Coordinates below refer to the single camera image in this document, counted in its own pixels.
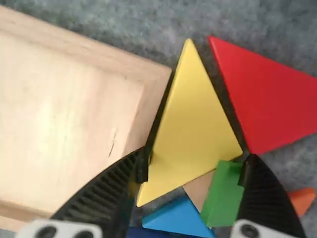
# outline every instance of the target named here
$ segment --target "orange piece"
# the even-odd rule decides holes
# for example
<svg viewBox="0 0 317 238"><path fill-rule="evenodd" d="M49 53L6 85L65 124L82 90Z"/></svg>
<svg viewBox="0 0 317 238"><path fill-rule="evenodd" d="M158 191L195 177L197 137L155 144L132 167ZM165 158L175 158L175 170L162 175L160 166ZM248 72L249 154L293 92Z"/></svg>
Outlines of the orange piece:
<svg viewBox="0 0 317 238"><path fill-rule="evenodd" d="M316 198L316 192L312 187L308 187L294 192L289 192L288 196L291 199L297 215L301 217L306 213Z"/></svg>

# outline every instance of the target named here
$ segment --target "gray carpet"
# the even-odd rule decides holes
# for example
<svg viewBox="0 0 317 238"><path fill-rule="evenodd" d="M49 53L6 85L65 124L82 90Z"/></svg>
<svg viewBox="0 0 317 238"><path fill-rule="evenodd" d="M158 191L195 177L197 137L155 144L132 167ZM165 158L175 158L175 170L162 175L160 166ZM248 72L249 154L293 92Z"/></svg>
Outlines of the gray carpet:
<svg viewBox="0 0 317 238"><path fill-rule="evenodd" d="M0 3L175 68L184 40L193 38L242 145L240 127L210 52L213 34L313 76L317 75L314 0L0 0ZM263 155L287 190L317 189L317 135ZM180 188L136 211L141 216L182 194ZM317 203L302 218L317 238ZM217 229L227 237L228 229ZM0 231L0 237L6 237Z"/></svg>

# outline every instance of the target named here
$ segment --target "blue triangle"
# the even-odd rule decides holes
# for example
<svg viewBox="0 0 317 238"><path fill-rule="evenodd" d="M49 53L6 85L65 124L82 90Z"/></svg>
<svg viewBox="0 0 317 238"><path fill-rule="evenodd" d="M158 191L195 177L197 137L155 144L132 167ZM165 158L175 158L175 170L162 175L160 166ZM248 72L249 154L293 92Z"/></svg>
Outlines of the blue triangle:
<svg viewBox="0 0 317 238"><path fill-rule="evenodd" d="M172 238L169 233L144 228L129 227L126 238Z"/></svg>
<svg viewBox="0 0 317 238"><path fill-rule="evenodd" d="M181 197L163 206L142 220L144 228L190 236L214 238L201 220L199 212L188 197Z"/></svg>

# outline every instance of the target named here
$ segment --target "triangle piece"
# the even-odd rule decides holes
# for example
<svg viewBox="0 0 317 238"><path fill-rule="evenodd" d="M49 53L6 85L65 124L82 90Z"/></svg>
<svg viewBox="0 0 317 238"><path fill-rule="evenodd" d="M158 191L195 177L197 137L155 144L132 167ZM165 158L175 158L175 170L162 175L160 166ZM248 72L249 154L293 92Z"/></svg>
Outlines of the triangle piece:
<svg viewBox="0 0 317 238"><path fill-rule="evenodd" d="M143 218L144 228L197 237L215 237L188 197L178 198Z"/></svg>
<svg viewBox="0 0 317 238"><path fill-rule="evenodd" d="M208 227L232 226L236 221L244 192L244 187L238 185L242 166L219 161L200 213Z"/></svg>
<svg viewBox="0 0 317 238"><path fill-rule="evenodd" d="M316 192L312 187L289 192L288 196L299 217L302 217L316 198Z"/></svg>
<svg viewBox="0 0 317 238"><path fill-rule="evenodd" d="M153 231L150 229L129 227L125 238L172 238L173 235L165 232Z"/></svg>
<svg viewBox="0 0 317 238"><path fill-rule="evenodd" d="M261 154L317 132L317 79L210 37L251 153Z"/></svg>
<svg viewBox="0 0 317 238"><path fill-rule="evenodd" d="M141 185L142 206L242 154L192 40L185 42Z"/></svg>
<svg viewBox="0 0 317 238"><path fill-rule="evenodd" d="M187 196L199 212L202 211L213 174L214 170L183 185Z"/></svg>

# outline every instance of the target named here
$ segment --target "tan wooden piece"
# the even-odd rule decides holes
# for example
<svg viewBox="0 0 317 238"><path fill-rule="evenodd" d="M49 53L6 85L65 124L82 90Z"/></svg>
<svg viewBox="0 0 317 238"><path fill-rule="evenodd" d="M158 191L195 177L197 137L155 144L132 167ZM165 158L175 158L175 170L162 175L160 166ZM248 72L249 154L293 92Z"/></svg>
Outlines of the tan wooden piece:
<svg viewBox="0 0 317 238"><path fill-rule="evenodd" d="M202 211L213 173L214 171L210 171L183 185L185 192L199 212Z"/></svg>
<svg viewBox="0 0 317 238"><path fill-rule="evenodd" d="M0 228L51 215L143 146L170 73L0 6Z"/></svg>

